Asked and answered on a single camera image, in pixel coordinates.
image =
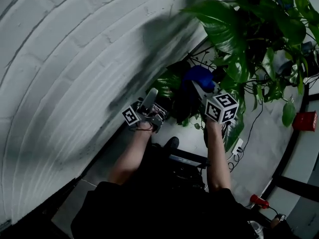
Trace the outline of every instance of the pothos plant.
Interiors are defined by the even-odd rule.
[[[216,51],[213,73],[223,75],[214,80],[239,103],[234,123],[224,132],[226,151],[244,128],[245,93],[254,96],[254,109],[261,102],[285,100],[282,122],[289,126],[296,109],[293,100],[284,99],[283,94],[286,86],[297,87],[300,94],[303,92],[304,77],[308,75],[306,54],[302,50],[306,28],[319,41],[319,13],[309,0],[205,0],[183,11],[202,23]],[[284,70],[275,70],[273,66],[279,50],[284,50],[291,60]],[[180,68],[168,68],[153,87],[163,97],[178,101],[180,97],[176,93],[182,75]],[[190,111],[187,117],[195,114],[196,111]]]

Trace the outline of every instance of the white brick wall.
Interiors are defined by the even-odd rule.
[[[0,0],[0,224],[79,176],[205,33],[196,0]]]

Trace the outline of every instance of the electrical outlet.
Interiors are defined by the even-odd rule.
[[[231,153],[233,153],[234,155],[236,155],[238,153],[238,148],[241,147],[243,145],[243,140],[241,138],[238,138],[233,150],[231,151]]]

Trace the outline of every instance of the floor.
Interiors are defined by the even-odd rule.
[[[209,47],[209,43],[204,43],[201,50]],[[213,58],[213,51],[202,53],[197,56],[196,60],[210,64]],[[297,111],[300,109],[303,96],[298,95],[297,89],[286,88],[285,98],[293,97]],[[262,107],[253,110],[253,96],[245,96],[246,112],[244,114],[245,128],[240,138],[243,139],[243,146],[249,142],[244,152],[244,157],[231,173],[232,192],[235,199],[246,206],[252,194],[261,195],[269,183],[274,173],[288,141],[292,134],[292,128],[283,126],[281,117],[285,101],[279,100],[272,103],[266,103],[263,106],[261,115],[257,118],[253,128],[251,126],[260,113]],[[173,119],[165,122],[158,134],[153,136],[153,142],[164,145],[172,136],[177,136],[180,140],[179,148],[197,155],[207,156],[207,148],[203,140],[203,132],[195,129],[195,118],[187,127],[176,125]],[[105,153],[96,161],[88,171],[84,180],[76,186],[68,199],[61,206],[52,221],[72,238],[70,224],[76,213],[82,206],[86,193],[93,190],[101,181],[106,181],[110,168],[124,151],[126,145],[132,137],[132,132],[125,129],[119,137],[106,149]],[[230,152],[226,153],[227,159],[232,161],[233,157]],[[203,181],[206,183],[206,170],[203,170]]]

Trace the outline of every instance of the black shoe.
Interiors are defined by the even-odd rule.
[[[176,136],[173,136],[171,139],[167,141],[167,143],[164,145],[164,148],[177,149],[178,146],[179,146],[179,140]]]

